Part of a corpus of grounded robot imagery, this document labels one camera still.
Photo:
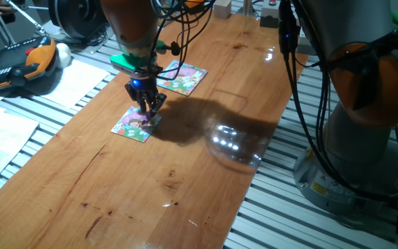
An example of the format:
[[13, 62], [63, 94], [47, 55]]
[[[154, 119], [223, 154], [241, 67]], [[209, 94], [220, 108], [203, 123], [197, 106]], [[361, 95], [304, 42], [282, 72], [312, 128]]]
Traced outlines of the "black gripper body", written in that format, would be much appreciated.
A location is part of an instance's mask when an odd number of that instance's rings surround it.
[[146, 79], [131, 78], [124, 86], [132, 101], [145, 101], [147, 104], [163, 103], [167, 96], [160, 93], [154, 77]]

